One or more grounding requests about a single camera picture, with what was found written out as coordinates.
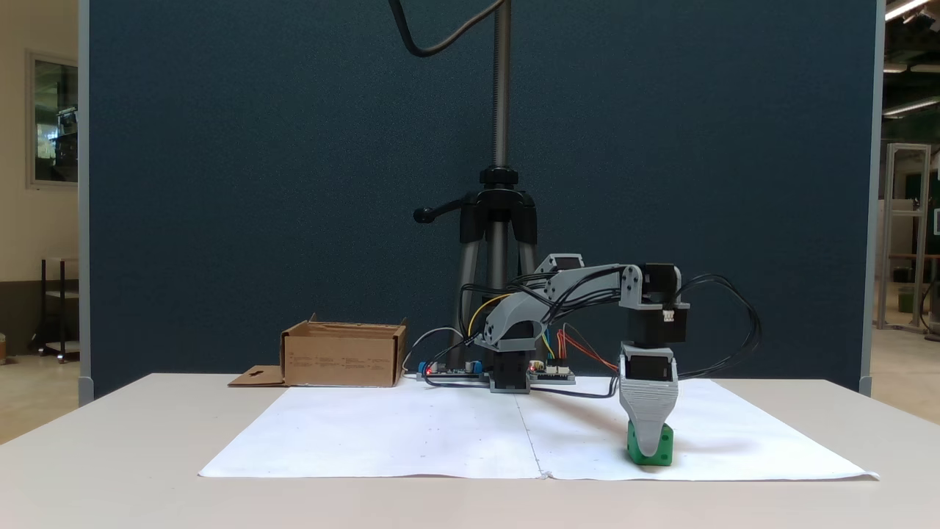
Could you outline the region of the wide ridged grey gripper finger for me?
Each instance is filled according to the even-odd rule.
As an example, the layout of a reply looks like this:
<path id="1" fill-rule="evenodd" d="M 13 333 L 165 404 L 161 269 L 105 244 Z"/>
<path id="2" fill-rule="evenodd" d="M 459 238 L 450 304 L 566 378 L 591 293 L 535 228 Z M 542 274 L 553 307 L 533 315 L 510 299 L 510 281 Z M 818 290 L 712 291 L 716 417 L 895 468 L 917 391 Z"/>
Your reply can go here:
<path id="1" fill-rule="evenodd" d="M 637 448 L 645 458 L 658 451 L 662 428 L 678 396 L 678 381 L 620 381 L 620 402 L 634 426 Z"/>

